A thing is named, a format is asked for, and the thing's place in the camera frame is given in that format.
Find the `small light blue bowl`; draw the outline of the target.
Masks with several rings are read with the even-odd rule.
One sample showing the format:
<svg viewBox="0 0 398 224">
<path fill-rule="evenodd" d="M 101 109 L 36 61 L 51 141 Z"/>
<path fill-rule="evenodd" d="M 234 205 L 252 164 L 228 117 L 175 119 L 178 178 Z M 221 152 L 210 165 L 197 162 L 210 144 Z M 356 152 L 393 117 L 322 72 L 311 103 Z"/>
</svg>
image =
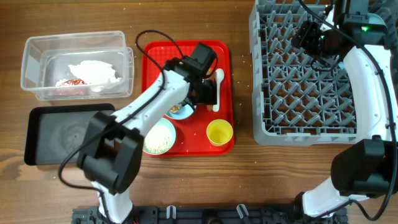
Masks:
<svg viewBox="0 0 398 224">
<path fill-rule="evenodd" d="M 178 113 L 171 113 L 170 110 L 168 110 L 165 115 L 174 120 L 183 120 L 191 116 L 195 109 L 196 107 L 192 108 L 190 105 L 184 105 Z"/>
</svg>

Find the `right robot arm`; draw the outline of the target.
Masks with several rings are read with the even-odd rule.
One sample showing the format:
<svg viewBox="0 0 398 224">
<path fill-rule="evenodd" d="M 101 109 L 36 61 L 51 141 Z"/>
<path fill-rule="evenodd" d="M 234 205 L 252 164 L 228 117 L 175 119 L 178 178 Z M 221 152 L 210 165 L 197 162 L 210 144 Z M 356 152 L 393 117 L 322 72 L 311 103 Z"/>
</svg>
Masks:
<svg viewBox="0 0 398 224">
<path fill-rule="evenodd" d="M 332 1 L 325 16 L 302 24 L 292 45 L 321 63 L 338 56 L 348 74 L 356 112 L 356 142 L 332 161 L 318 187 L 297 195 L 293 220 L 325 220 L 348 205 L 382 197 L 382 215 L 397 192 L 396 55 L 383 19 L 367 1 Z"/>
</svg>

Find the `brown food scrap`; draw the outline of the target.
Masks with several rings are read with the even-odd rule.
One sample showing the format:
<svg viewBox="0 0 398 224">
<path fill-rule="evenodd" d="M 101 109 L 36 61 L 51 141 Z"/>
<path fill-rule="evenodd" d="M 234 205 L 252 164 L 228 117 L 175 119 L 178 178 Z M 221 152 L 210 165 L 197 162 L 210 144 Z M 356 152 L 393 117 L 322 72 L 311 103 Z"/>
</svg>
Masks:
<svg viewBox="0 0 398 224">
<path fill-rule="evenodd" d="M 174 105 L 171 109 L 171 113 L 178 113 L 181 110 L 182 106 L 181 105 Z"/>
</svg>

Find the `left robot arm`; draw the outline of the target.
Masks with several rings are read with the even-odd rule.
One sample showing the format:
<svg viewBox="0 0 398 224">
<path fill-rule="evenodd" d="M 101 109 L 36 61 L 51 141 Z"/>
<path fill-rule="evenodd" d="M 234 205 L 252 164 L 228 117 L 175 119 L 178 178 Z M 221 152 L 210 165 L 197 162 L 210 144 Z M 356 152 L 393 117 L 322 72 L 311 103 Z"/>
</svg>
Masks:
<svg viewBox="0 0 398 224">
<path fill-rule="evenodd" d="M 217 103 L 207 74 L 217 61 L 215 51 L 200 42 L 191 55 L 167 60 L 156 81 L 131 104 L 90 119 L 76 164 L 99 194 L 105 223 L 123 223 L 131 214 L 128 188 L 141 166 L 144 138 L 155 124 L 175 105 Z"/>
</svg>

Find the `white tissue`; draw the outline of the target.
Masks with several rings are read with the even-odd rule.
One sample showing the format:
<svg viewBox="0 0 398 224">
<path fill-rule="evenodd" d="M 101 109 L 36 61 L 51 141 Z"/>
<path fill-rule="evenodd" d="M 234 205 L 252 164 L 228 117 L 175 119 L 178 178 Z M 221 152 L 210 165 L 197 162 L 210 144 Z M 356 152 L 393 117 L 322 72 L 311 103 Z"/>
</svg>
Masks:
<svg viewBox="0 0 398 224">
<path fill-rule="evenodd" d="M 101 92 L 105 84 L 117 83 L 121 77 L 116 74 L 115 69 L 109 63 L 98 60 L 84 60 L 78 65 L 68 65 L 71 73 L 82 80 L 86 85 L 94 85 L 91 90 Z"/>
</svg>

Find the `red snack wrapper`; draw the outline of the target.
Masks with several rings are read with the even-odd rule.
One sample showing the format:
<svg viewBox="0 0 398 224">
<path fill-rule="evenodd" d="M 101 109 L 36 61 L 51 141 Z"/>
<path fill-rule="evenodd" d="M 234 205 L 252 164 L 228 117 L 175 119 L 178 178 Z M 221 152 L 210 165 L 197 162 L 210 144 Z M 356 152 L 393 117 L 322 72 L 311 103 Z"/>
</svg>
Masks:
<svg viewBox="0 0 398 224">
<path fill-rule="evenodd" d="M 82 79 L 63 79 L 59 80 L 55 86 L 62 87 L 62 86 L 78 86 L 78 85 L 86 85 L 86 83 Z"/>
</svg>

